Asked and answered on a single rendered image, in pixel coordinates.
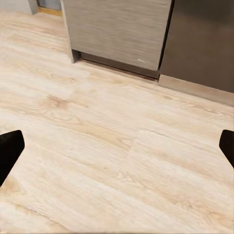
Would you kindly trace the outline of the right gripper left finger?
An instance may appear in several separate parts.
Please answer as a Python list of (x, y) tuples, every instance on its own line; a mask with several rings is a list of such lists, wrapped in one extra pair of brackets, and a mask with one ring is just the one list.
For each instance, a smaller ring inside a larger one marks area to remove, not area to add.
[(21, 130), (0, 135), (0, 187), (25, 148)]

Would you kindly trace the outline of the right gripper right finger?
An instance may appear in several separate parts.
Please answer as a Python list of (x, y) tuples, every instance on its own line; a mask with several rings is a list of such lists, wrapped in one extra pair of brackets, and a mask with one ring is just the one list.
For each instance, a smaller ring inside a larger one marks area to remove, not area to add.
[(226, 129), (222, 131), (219, 147), (234, 168), (234, 131)]

